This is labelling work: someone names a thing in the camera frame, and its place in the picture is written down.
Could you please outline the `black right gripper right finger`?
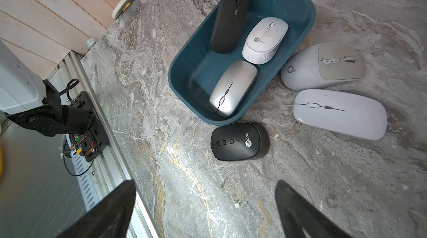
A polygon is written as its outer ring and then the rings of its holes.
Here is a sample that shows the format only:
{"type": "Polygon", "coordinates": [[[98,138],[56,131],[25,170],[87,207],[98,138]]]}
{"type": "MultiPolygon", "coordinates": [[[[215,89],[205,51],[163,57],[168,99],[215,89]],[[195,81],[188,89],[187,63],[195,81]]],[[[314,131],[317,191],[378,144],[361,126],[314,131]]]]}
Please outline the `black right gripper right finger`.
{"type": "Polygon", "coordinates": [[[283,180],[276,185],[275,201],[287,238],[350,237],[283,180]]]}

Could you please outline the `black slim mouse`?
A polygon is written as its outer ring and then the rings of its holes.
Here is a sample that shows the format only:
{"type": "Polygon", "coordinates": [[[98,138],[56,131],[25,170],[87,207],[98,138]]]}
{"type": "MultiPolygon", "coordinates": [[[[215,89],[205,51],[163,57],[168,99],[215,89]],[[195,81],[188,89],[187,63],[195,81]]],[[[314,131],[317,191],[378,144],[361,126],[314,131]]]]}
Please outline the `black slim mouse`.
{"type": "Polygon", "coordinates": [[[242,34],[249,0],[221,0],[213,27],[210,48],[219,54],[231,52],[242,34]]]}

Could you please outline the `silver slim mouse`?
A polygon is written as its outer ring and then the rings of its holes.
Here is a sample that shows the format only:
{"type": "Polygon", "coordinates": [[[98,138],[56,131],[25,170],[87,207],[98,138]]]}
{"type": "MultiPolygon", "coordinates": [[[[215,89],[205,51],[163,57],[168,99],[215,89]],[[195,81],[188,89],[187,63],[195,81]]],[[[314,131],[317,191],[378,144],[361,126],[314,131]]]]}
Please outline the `silver slim mouse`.
{"type": "Polygon", "coordinates": [[[251,88],[257,74],[257,68],[247,61],[239,60],[230,65],[211,93],[211,109],[220,116],[231,116],[251,88]]]}

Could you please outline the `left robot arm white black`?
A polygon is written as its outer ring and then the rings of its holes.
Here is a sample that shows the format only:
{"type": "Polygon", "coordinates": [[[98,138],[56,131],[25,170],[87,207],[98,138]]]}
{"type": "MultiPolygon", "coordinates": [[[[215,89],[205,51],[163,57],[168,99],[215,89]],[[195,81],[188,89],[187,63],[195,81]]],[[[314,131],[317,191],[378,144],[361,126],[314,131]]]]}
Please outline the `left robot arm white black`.
{"type": "MultiPolygon", "coordinates": [[[[210,48],[216,53],[232,52],[238,43],[248,12],[249,0],[220,0],[211,32],[210,48]]],[[[86,161],[94,159],[109,139],[87,92],[61,102],[61,96],[79,84],[72,79],[62,91],[41,79],[1,44],[1,111],[17,125],[53,137],[66,134],[80,137],[71,147],[86,161]]]]}

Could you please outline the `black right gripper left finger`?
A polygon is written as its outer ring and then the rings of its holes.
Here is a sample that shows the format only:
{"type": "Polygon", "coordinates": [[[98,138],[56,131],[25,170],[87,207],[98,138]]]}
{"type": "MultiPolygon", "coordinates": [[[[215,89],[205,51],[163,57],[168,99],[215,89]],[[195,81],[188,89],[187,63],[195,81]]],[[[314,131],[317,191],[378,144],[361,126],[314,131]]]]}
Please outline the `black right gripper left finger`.
{"type": "Polygon", "coordinates": [[[134,180],[125,180],[58,238],[125,238],[136,201],[134,180]]]}

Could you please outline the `white ribbed Lecoo mouse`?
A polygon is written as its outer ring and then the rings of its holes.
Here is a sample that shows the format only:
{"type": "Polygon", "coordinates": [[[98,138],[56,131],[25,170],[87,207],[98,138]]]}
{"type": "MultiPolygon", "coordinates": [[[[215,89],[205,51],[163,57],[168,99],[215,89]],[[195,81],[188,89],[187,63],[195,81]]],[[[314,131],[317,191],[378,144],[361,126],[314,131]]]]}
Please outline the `white ribbed Lecoo mouse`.
{"type": "Polygon", "coordinates": [[[247,36],[242,49],[243,58],[255,65],[269,62],[288,30],[289,24],[280,18],[263,18],[247,36]]]}

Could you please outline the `black Lecoo mouse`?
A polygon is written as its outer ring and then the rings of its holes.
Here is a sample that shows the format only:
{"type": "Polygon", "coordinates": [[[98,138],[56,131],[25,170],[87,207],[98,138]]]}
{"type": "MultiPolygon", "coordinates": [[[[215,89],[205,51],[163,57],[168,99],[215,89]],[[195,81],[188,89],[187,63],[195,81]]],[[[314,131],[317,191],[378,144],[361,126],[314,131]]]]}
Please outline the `black Lecoo mouse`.
{"type": "Polygon", "coordinates": [[[266,128],[258,122],[240,122],[221,126],[211,135],[211,150],[221,161],[257,160],[270,149],[266,128]]]}

